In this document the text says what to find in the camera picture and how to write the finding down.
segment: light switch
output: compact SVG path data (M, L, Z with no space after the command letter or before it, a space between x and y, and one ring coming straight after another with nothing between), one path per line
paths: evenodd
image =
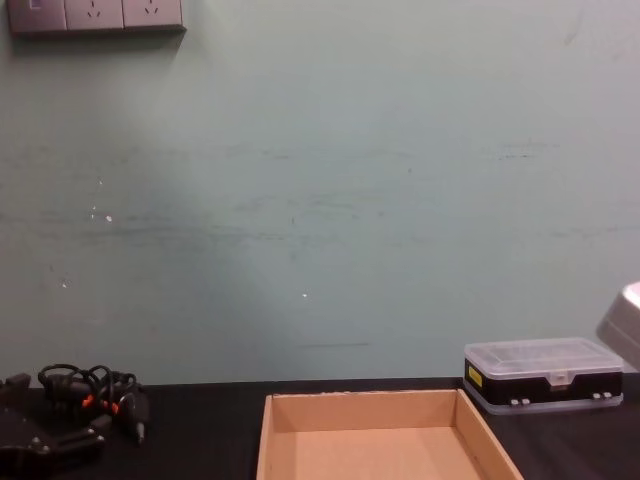
M182 28L180 0L123 0L124 26Z
M61 32L67 29L64 0L7 0L14 33Z
M65 10L69 30L124 28L121 0L65 0Z

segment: open cardboard box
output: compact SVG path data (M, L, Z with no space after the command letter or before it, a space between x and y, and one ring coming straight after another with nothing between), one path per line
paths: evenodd
M267 397L257 480L522 480L462 390Z

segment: black table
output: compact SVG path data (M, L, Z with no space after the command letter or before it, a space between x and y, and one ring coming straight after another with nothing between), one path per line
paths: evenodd
M153 428L144 446L114 432L97 463L55 479L254 480L268 394L460 385L460 379L443 378L149 387ZM485 418L527 480L638 480L640 374L625 375L624 388L618 408ZM34 402L32 415L41 423L49 413L42 401ZM48 427L56 425L49 421Z

